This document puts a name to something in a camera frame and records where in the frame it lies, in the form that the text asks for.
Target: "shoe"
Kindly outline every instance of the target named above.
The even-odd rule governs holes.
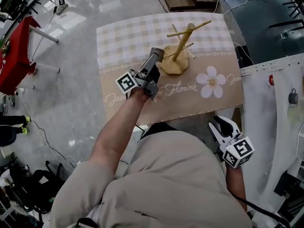
[[[24,127],[23,124],[20,125],[20,128],[22,128],[22,133],[23,134],[28,134],[28,129],[26,127]]]
[[[66,3],[64,3],[64,4],[62,4],[62,5],[59,5],[58,7],[57,7],[57,11],[56,11],[56,14],[57,15],[59,15],[59,14],[61,14],[62,12],[63,12],[63,10],[65,10],[66,8],[67,8],[67,4]]]

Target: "wooden peg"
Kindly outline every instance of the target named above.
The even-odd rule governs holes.
[[[177,29],[176,29],[176,27],[175,27],[174,24],[172,24],[172,27],[173,27],[174,31],[177,32]],[[187,49],[189,46],[187,46],[185,49],[187,50],[187,52],[190,55],[190,57],[192,57],[193,59],[195,59],[195,56]]]
[[[187,45],[187,46],[184,47],[182,50],[187,49],[188,47],[191,47],[192,45],[194,45],[194,43],[191,43],[191,44]],[[174,55],[175,55],[175,53],[173,53],[173,54],[171,54],[171,55],[168,55],[168,56],[166,56],[166,57],[164,57],[164,58],[167,59],[167,58],[172,57],[172,56],[174,56]]]
[[[183,34],[183,36],[180,40],[180,43],[176,49],[175,55],[172,58],[173,62],[176,61],[177,57],[180,55],[181,51],[183,50],[184,46],[186,45],[187,41],[189,40],[189,38],[194,30],[195,30],[195,25],[192,23],[188,24],[186,33]]]
[[[211,20],[208,20],[208,21],[202,23],[201,25],[198,25],[197,27],[195,27],[194,30],[199,29],[200,27],[203,27],[204,25],[207,25],[207,24],[209,24],[209,23],[211,23],[211,22],[212,22]]]
[[[186,33],[187,33],[186,31],[177,32],[177,33],[174,33],[174,34],[167,35],[167,37],[169,38],[169,37],[173,37],[173,36],[180,36],[180,35],[184,35]]]

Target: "wooden mug tree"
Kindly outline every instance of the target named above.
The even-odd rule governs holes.
[[[201,25],[195,26],[194,24],[188,24],[187,29],[183,32],[178,32],[176,27],[172,25],[175,33],[167,35],[167,37],[177,36],[180,40],[178,46],[166,46],[164,48],[165,57],[162,63],[159,63],[159,66],[167,73],[167,74],[181,74],[184,70],[189,66],[188,54],[194,59],[195,56],[188,50],[188,47],[192,46],[194,43],[191,43],[186,46],[191,34],[196,29],[203,27],[211,23],[211,20],[202,23]]]

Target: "checkered tablecloth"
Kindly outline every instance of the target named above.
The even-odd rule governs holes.
[[[234,46],[222,14],[182,12],[155,14],[119,21],[97,28],[97,52],[99,69],[145,60],[152,47],[164,48],[178,45],[177,37],[167,38],[178,31],[184,31],[189,23],[199,25],[211,20],[194,31],[189,43],[194,45],[194,54],[205,52],[233,51]]]

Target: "table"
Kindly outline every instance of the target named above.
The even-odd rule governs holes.
[[[27,74],[33,74],[36,67],[45,67],[60,72],[60,68],[58,67],[44,65],[29,60],[32,46],[32,43],[29,40],[31,32],[40,34],[56,43],[58,42],[58,39],[37,29],[39,27],[39,24],[32,16],[24,18],[11,34],[10,49],[4,58],[2,58],[2,50],[0,51],[0,62],[5,60],[5,64],[2,64],[3,69],[0,74],[0,92],[7,95],[14,95],[16,87]]]
[[[188,23],[197,26],[208,20],[212,22],[194,31],[188,41],[194,43],[190,51],[196,57],[189,58],[189,68],[178,76],[167,75],[160,69],[159,91],[154,100],[144,106],[138,125],[243,104],[238,61],[223,15],[201,12],[155,14],[97,28],[98,63],[108,119],[125,100],[115,82],[118,77],[130,69],[138,70],[152,47],[178,45],[177,37],[167,37],[174,33],[172,24],[178,31],[184,31]],[[216,90],[207,82],[207,74],[217,79],[216,87],[213,85]]]

